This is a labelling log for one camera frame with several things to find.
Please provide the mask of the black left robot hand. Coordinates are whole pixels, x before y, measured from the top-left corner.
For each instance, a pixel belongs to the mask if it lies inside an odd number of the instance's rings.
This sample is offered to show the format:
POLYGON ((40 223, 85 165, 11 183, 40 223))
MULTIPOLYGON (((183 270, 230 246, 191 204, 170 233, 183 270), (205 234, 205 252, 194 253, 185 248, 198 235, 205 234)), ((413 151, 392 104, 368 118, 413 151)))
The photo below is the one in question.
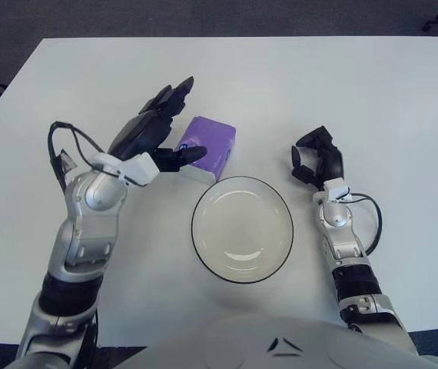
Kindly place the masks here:
POLYGON ((193 88, 194 78, 176 87, 165 86, 120 130, 108 153, 121 161, 147 152, 161 172, 178 172, 207 154, 204 146, 172 149, 161 143, 171 133, 173 118, 185 107, 185 98, 193 88))

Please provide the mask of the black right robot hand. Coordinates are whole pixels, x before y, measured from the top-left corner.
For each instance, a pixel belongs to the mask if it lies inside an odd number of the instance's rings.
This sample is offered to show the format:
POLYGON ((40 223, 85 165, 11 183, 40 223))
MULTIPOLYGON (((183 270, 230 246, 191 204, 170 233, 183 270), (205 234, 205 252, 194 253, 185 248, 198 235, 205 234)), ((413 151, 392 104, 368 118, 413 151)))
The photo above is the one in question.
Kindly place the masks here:
POLYGON ((291 147, 291 161, 291 175, 306 185, 313 185, 319 191, 323 190, 325 181, 344 178, 342 153, 333 144, 332 135, 323 125, 300 138, 291 147), (300 148, 316 152, 315 171, 302 164, 300 148))

